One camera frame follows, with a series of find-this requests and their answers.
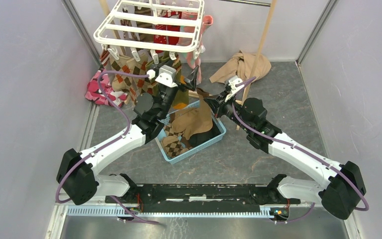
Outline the tan brown sock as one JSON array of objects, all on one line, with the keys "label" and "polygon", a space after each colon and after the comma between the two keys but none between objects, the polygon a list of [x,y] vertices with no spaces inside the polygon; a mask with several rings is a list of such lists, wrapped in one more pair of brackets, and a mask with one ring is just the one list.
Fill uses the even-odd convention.
[{"label": "tan brown sock", "polygon": [[182,133],[182,137],[189,140],[194,134],[210,131],[213,127],[210,106],[204,101],[209,93],[197,88],[199,96],[198,108],[184,108],[170,116],[170,123],[175,133]]}]

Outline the white plastic clip hanger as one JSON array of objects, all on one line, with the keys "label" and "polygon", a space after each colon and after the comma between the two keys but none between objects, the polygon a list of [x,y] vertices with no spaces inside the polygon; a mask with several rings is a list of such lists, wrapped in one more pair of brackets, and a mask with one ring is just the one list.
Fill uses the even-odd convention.
[{"label": "white plastic clip hanger", "polygon": [[[178,53],[191,53],[197,59],[201,45],[204,1],[202,0],[119,0],[99,27],[94,40],[118,58],[118,48],[129,48],[136,61],[138,49],[149,50],[157,63],[158,51],[168,52],[171,59]],[[178,45],[141,41],[140,35],[177,37]]]}]

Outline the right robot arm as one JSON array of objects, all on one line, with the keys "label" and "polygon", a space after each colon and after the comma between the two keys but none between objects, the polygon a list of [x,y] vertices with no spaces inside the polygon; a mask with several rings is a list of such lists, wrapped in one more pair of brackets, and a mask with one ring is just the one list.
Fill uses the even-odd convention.
[{"label": "right robot arm", "polygon": [[204,98],[214,116],[228,117],[245,130],[255,148],[278,157],[310,177],[294,179],[282,175],[267,190],[273,203],[286,199],[321,204],[331,215],[346,220],[353,211],[368,211],[366,187],[359,166],[351,161],[340,163],[299,144],[267,119],[262,100],[248,98],[242,105],[225,96]]}]

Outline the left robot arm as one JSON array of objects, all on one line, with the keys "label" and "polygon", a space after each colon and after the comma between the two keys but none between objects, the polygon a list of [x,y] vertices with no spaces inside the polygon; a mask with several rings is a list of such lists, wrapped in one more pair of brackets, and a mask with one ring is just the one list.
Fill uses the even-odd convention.
[{"label": "left robot arm", "polygon": [[136,198],[136,189],[125,176],[107,176],[100,172],[129,151],[155,139],[163,129],[175,96],[179,90],[195,90],[199,68],[183,82],[175,80],[176,70],[168,65],[155,67],[144,75],[159,84],[158,95],[143,93],[137,97],[136,118],[127,127],[102,143],[80,152],[67,150],[62,158],[56,180],[57,203],[72,201],[82,205],[95,197],[117,196],[125,203]]}]

